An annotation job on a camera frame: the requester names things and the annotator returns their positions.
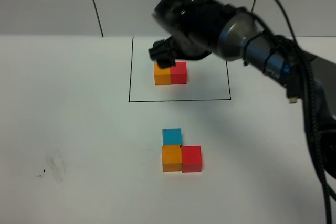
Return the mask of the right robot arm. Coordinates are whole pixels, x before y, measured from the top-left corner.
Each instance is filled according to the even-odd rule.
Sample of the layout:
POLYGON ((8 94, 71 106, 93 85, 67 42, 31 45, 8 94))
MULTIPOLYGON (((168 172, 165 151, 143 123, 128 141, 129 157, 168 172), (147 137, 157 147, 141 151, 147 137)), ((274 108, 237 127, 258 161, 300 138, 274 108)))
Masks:
POLYGON ((240 59, 283 86, 291 102, 301 99, 313 166, 335 176, 335 116, 316 76, 317 69, 331 71, 334 64, 302 50, 295 39, 274 34, 246 8, 217 0, 161 0, 153 18, 170 34, 149 49, 161 68, 210 54, 226 61, 240 59))

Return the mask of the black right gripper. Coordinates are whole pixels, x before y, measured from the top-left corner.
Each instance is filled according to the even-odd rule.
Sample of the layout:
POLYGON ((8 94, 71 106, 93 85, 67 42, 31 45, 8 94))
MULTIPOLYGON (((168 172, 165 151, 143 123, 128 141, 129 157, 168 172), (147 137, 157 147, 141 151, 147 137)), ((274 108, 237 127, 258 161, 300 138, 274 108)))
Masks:
POLYGON ((216 0, 160 0, 155 21, 170 37, 149 49, 160 68, 176 65, 176 59, 201 60, 216 54, 225 60, 247 58, 248 41, 238 33, 248 27, 248 11, 216 0))

